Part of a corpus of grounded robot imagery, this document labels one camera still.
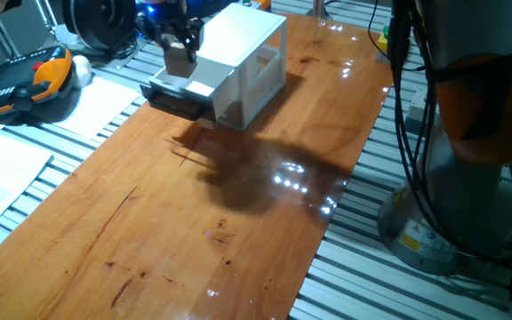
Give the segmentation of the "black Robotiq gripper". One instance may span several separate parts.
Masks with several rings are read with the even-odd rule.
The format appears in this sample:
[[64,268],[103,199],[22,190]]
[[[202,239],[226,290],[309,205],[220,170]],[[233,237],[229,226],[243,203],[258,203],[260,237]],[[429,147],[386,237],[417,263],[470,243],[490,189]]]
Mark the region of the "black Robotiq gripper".
[[185,0],[139,0],[135,6],[135,25],[147,40],[167,51],[171,43],[164,34],[178,34],[189,61],[196,62],[196,52],[203,42],[204,22],[188,16]]

